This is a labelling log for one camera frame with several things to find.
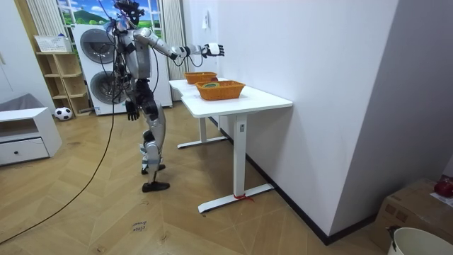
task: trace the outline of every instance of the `soccer ball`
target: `soccer ball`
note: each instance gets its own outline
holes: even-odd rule
[[[72,118],[72,111],[66,107],[57,108],[55,109],[55,117],[59,120],[68,120]]]

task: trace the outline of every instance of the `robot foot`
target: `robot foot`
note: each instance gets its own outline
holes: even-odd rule
[[[157,169],[157,171],[160,171],[160,170],[164,170],[166,167],[164,164],[160,164],[159,165],[159,169]],[[145,175],[145,174],[148,174],[148,166],[146,168],[143,168],[142,169],[142,174]]]
[[[142,192],[146,193],[146,192],[152,192],[152,191],[163,191],[163,190],[166,190],[167,188],[170,188],[169,183],[153,181],[151,183],[143,184]]]

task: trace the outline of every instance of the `wicker basket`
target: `wicker basket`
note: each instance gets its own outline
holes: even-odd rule
[[[212,81],[212,78],[215,78],[217,74],[213,72],[196,72],[185,73],[184,76],[187,79],[187,83],[195,84],[201,81]]]
[[[220,86],[214,88],[202,87],[204,84],[208,83],[211,83],[211,81],[197,82],[195,85],[197,86],[201,97],[209,101],[238,98],[245,86],[245,84],[237,81],[216,81]]]

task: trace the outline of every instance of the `wooden shelf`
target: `wooden shelf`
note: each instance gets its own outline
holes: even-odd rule
[[[88,116],[92,113],[92,111],[86,112],[86,113],[77,113],[78,116]]]
[[[65,75],[70,75],[71,77],[74,74],[81,74],[82,70],[80,69],[79,60],[77,56],[72,54],[64,55],[53,55],[58,64],[59,73],[64,77]]]
[[[75,117],[89,108],[88,91],[74,52],[36,52],[55,107],[72,109]]]
[[[46,78],[58,78],[59,74],[44,74],[44,77],[46,77]]]
[[[68,99],[68,95],[59,94],[59,95],[53,96],[52,99]]]
[[[86,96],[86,91],[83,93],[78,93],[78,94],[69,94],[70,98],[79,98],[79,97],[84,97]]]
[[[74,52],[36,52],[37,55],[68,55],[75,54]]]
[[[77,74],[63,74],[62,78],[74,78],[74,77],[79,77],[82,75],[82,72],[79,72]]]

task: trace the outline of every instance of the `cardboard box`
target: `cardboard box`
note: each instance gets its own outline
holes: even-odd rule
[[[370,238],[383,251],[388,252],[390,226],[414,227],[435,234],[453,244],[453,208],[432,197],[434,181],[419,180],[385,198]]]

